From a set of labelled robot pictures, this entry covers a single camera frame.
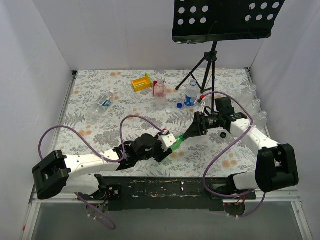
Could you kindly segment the clear bottle blue label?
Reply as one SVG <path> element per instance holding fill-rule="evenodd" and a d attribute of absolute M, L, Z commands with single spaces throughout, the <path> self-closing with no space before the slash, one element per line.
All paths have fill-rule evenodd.
<path fill-rule="evenodd" d="M 99 118 L 104 114 L 114 102 L 114 92 L 112 90 L 103 92 L 88 109 L 88 116 L 92 119 Z"/>

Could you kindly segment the clear Pepsi bottle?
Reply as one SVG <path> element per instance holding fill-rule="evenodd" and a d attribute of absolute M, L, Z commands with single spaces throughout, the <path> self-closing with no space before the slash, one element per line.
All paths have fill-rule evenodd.
<path fill-rule="evenodd" d="M 187 107 L 193 107 L 196 103 L 199 94 L 199 87 L 197 81 L 192 79 L 185 88 L 184 104 Z"/>

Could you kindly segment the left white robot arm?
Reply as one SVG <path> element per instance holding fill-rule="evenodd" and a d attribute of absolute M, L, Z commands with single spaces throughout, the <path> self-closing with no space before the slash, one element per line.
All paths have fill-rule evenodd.
<path fill-rule="evenodd" d="M 101 200 L 107 191 L 96 174 L 130 169 L 149 159 L 162 162 L 173 152 L 176 142 L 174 135 L 165 131 L 156 136 L 145 133 L 100 156 L 64 155 L 61 150 L 55 150 L 32 169 L 37 198 L 47 200 L 60 193 L 81 193 Z"/>

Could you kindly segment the green plastic bottle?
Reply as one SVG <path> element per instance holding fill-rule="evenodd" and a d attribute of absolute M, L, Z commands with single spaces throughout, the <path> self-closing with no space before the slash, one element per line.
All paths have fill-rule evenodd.
<path fill-rule="evenodd" d="M 182 143 L 185 141 L 185 138 L 183 135 L 180 135 L 180 136 L 176 136 L 175 140 L 176 142 L 170 147 L 170 149 L 173 152 L 176 151 L 182 145 Z"/>

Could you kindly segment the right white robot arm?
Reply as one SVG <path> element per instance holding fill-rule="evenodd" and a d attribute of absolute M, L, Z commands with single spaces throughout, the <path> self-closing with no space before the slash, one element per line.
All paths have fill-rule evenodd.
<path fill-rule="evenodd" d="M 217 113 L 213 115 L 195 112 L 183 138 L 199 137 L 210 129 L 223 128 L 240 138 L 257 157 L 255 171 L 230 175 L 225 186 L 217 189 L 218 195 L 237 199 L 247 190 L 269 193 L 299 183 L 296 155 L 290 144 L 280 144 L 253 127 L 248 116 L 235 112 L 229 97 L 216 99 L 215 105 Z"/>

